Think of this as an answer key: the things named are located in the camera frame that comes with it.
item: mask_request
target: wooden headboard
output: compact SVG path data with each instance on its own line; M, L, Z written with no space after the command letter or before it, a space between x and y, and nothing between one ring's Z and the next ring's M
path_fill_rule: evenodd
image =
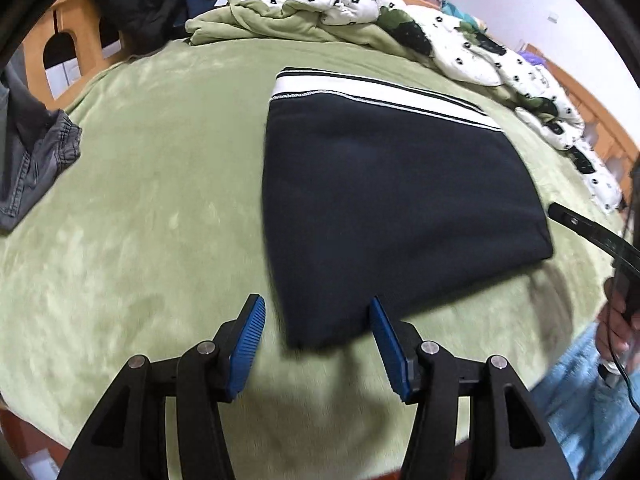
M622 193L626 202L629 203L631 194L631 179L628 174L636 158L638 158L638 147L629 137L626 130L620 125L616 118L598 101L591 93L571 75L562 70L553 61L547 58L539 49L533 45L527 45L526 50L537 56L546 59L546 67L549 72L562 85L566 94L571 99L575 107L582 115L585 123L594 123L598 133L598 142L595 151L598 156L607 162L610 158L620 158L625 168L625 176L620 182Z
M404 0L411 5L438 8L424 0ZM120 35L122 49L112 56L103 58L100 44L100 13L94 0L57 0L38 20L24 39L24 57L29 90L47 108L65 108L78 96L84 85L98 72L110 67L129 55L127 38ZM43 54L47 42L56 32L71 35L78 58L80 79L65 92L54 98L49 88L44 68Z

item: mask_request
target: green blanket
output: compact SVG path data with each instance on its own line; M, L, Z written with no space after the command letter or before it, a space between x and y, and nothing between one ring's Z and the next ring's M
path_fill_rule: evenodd
M18 415L70 446L127 358L178 356L259 292L267 323L254 368L221 407L237 478L354 480L401 465L415 410L391 390L372 337L324 354L283 346L260 181L268 99L284 66L476 102L507 132L545 203L620 227L591 203L571 162L512 112L420 64L347 43L175 41L89 85L71 113L84 129L81 158L0 240L0 391ZM458 356L505 355L534 384L593 319L610 274L603 252L550 228L552 260L410 321ZM463 403L460 438L467 419Z

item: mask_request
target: crumpled quilt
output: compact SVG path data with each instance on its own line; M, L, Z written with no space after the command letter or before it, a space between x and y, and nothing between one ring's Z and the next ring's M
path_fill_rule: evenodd
M267 316L254 366L220 407L236 478L358 480L400 467L415 407L393 393L372 336L322 354L283 344L260 186L273 81L292 64L474 102L505 131L545 205L621 227L513 112L415 62L349 43L174 41L85 88L70 112L82 157L0 238L0 391L18 416L70 446L127 358L181 355L258 292ZM533 386L593 319L611 274L598 248L553 222L550 232L553 259L408 320L457 356L505 355ZM173 403L168 413L179 478ZM459 438L467 420L462 402Z
M498 101L517 107L518 117L555 149L581 150L584 121L546 67L530 64L459 17L403 0L228 2L228 7L187 21L191 44L271 37L370 46L435 68L454 81L492 89ZM594 171L598 175L583 180L594 202L611 212L622 190L603 164Z

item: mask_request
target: metal screw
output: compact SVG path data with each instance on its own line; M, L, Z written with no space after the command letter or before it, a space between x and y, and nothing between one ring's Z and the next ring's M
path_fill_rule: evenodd
M493 357L491 357L491 364L496 368L500 368L500 370L502 370L503 368L506 368L507 364L509 363L507 362L507 359L505 359L501 355L494 355Z
M435 341L425 341L420 345L420 348L425 354L437 354L440 351L440 345Z
M198 345L198 354L207 355L212 353L216 349L216 344L213 341L203 341Z
M134 355L128 361L129 368L140 368L145 363L145 361L146 359L143 355Z

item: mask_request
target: purple cloth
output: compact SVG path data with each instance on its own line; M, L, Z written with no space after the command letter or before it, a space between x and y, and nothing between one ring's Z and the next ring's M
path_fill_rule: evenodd
M521 50L518 54L520 54L527 62L532 65L544 65L546 66L546 60L543 57L536 56L531 52L527 52L526 50Z

